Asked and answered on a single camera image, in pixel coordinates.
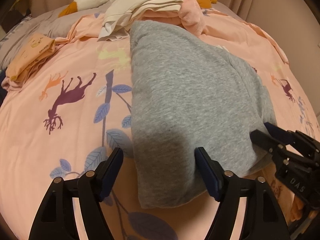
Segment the pink duvet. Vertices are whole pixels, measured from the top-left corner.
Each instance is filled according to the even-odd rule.
[[[267,86],[278,125],[320,139],[312,107],[277,44],[254,25],[204,10],[200,38],[245,59]],[[101,204],[115,240],[204,239],[218,203],[202,194],[174,209],[142,210],[131,144],[129,39],[97,42],[103,15],[82,18],[64,45],[0,108],[0,213],[19,240],[27,240],[39,204],[56,176],[73,179],[124,149],[124,163],[110,197]],[[264,171],[287,216],[292,195]],[[232,239],[244,216],[241,200]],[[87,239],[75,201],[80,239]]]

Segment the deer print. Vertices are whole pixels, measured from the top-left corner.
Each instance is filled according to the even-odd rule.
[[[271,185],[270,185],[272,191],[273,191],[273,194],[275,194],[275,197],[276,199],[279,199],[280,197],[280,194],[282,192],[282,186],[281,185],[276,185],[276,180],[273,179],[273,181],[271,182]]]
[[[61,80],[68,74],[68,71],[66,72],[66,74],[64,76],[61,76],[61,74],[59,73],[59,76],[57,77],[57,79],[54,79],[56,74],[52,77],[50,75],[49,81],[47,83],[47,85],[45,86],[44,90],[41,92],[41,96],[39,96],[39,101],[42,101],[44,98],[48,97],[47,94],[47,90],[49,88],[55,87],[57,85],[60,84]]]
[[[71,78],[69,84],[67,85],[66,88],[64,88],[64,80],[62,80],[62,87],[61,87],[61,92],[56,101],[53,103],[52,109],[48,110],[48,119],[44,120],[44,127],[46,127],[46,130],[49,129],[49,134],[55,129],[57,123],[56,120],[59,119],[59,127],[58,129],[61,129],[63,126],[62,118],[57,114],[57,107],[64,105],[64,104],[70,104],[70,103],[75,103],[77,101],[80,101],[82,98],[84,98],[84,91],[85,89],[92,84],[92,81],[96,78],[96,73],[93,73],[93,78],[84,86],[81,87],[82,85],[82,80],[81,77],[77,77],[79,79],[78,85],[72,89],[68,90],[70,84],[73,81],[73,78]]]
[[[279,81],[279,83],[280,83],[280,85],[282,86],[282,88],[283,88],[283,90],[284,90],[284,92],[285,92],[285,94],[286,94],[286,96],[292,101],[292,102],[296,102],[296,100],[293,98],[293,96],[292,96],[292,94],[290,93],[290,90],[292,90],[292,88],[291,88],[291,86],[290,86],[290,84],[289,84],[289,82],[286,80],[286,79],[280,79],[281,81],[286,81],[287,82],[287,84],[284,86],[283,84],[282,84],[282,82],[281,81]]]
[[[273,82],[273,84],[275,84],[277,86],[275,81],[278,81],[278,80],[276,79],[276,77],[272,73],[271,73],[271,81]]]

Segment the folded white clothing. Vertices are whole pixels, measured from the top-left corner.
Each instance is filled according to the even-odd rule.
[[[148,9],[162,8],[162,11],[166,11],[171,10],[171,6],[177,5],[174,9],[179,11],[182,2],[183,0],[115,0],[105,13],[99,40],[130,25]]]
[[[124,28],[113,32],[111,35],[108,35],[107,30],[105,28],[102,28],[99,36],[99,41],[119,41],[128,37],[129,33]]]

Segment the orange beak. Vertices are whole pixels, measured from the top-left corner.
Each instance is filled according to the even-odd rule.
[[[65,8],[59,15],[58,17],[61,16],[65,16],[74,12],[78,11],[78,7],[77,7],[77,3],[76,2],[72,2],[69,4],[69,6],[67,8]]]

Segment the blue gripper pad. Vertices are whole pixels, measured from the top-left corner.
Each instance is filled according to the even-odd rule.
[[[114,156],[113,160],[111,161],[106,174],[103,176],[102,190],[99,195],[100,202],[110,195],[111,189],[113,187],[114,182],[116,181],[116,178],[118,176],[122,163],[123,163],[123,151],[119,149],[117,154]]]
[[[280,141],[282,144],[288,145],[293,143],[293,138],[290,133],[287,131],[269,123],[264,123],[264,126],[267,128],[269,134],[276,140]]]
[[[220,201],[222,195],[222,181],[218,179],[216,174],[217,171],[213,171],[209,164],[209,162],[212,162],[214,165],[213,161],[202,147],[195,149],[195,159],[196,166],[200,171],[209,195],[216,201]]]

